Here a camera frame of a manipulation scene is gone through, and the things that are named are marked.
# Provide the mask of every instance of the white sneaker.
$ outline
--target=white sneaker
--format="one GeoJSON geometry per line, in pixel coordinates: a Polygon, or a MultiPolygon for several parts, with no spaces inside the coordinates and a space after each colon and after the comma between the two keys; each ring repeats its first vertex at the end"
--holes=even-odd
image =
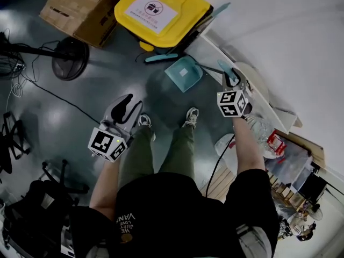
{"type": "MultiPolygon", "coordinates": [[[[151,128],[152,126],[152,122],[151,122],[151,118],[145,114],[145,113],[142,113],[140,116],[139,116],[139,126],[142,126],[142,125],[146,125],[148,126],[149,128],[151,128]]],[[[156,138],[155,136],[155,133],[153,132],[153,135],[152,135],[152,141],[154,141],[156,138]]]]}
{"type": "Polygon", "coordinates": [[[187,120],[184,123],[183,127],[187,125],[192,125],[193,129],[195,129],[198,116],[199,116],[199,110],[196,107],[190,108],[187,112],[187,120]]]}

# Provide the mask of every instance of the person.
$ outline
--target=person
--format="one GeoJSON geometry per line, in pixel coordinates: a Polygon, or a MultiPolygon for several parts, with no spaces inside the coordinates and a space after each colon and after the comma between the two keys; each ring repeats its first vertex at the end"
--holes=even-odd
{"type": "Polygon", "coordinates": [[[272,257],[278,216],[263,157],[246,121],[233,118],[238,173],[222,203],[203,197],[194,182],[198,115],[197,108],[188,111],[156,174],[151,120],[146,114],[139,117],[120,190],[120,162],[106,161],[90,206],[76,207],[70,215],[76,258],[272,257]],[[260,234],[253,240],[257,251],[250,248],[250,238],[243,239],[249,231],[260,234]]]}

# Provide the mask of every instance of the yellow trash bin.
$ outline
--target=yellow trash bin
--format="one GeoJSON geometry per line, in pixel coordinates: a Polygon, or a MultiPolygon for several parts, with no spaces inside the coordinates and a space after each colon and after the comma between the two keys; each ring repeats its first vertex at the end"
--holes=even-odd
{"type": "Polygon", "coordinates": [[[151,51],[151,46],[176,47],[212,9],[205,0],[120,0],[114,15],[144,42],[143,49],[151,51]]]}

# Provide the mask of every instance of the black t-shirt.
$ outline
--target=black t-shirt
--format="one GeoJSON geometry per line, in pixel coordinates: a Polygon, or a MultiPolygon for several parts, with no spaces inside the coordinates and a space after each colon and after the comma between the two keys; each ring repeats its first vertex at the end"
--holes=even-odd
{"type": "Polygon", "coordinates": [[[96,256],[95,246],[109,257],[242,257],[237,227],[261,227],[273,252],[279,231],[269,177],[259,169],[239,174],[224,204],[203,197],[187,176],[149,175],[119,190],[114,222],[76,207],[70,223],[76,258],[96,256]]]}

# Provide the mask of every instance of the green pants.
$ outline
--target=green pants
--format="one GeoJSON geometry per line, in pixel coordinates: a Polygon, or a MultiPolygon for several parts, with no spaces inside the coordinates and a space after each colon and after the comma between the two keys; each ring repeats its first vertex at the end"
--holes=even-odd
{"type": "MultiPolygon", "coordinates": [[[[120,187],[137,178],[154,174],[151,139],[153,131],[142,126],[136,132],[121,171],[120,187]]],[[[194,178],[194,129],[176,130],[167,157],[159,172],[179,173],[194,178]]]]}

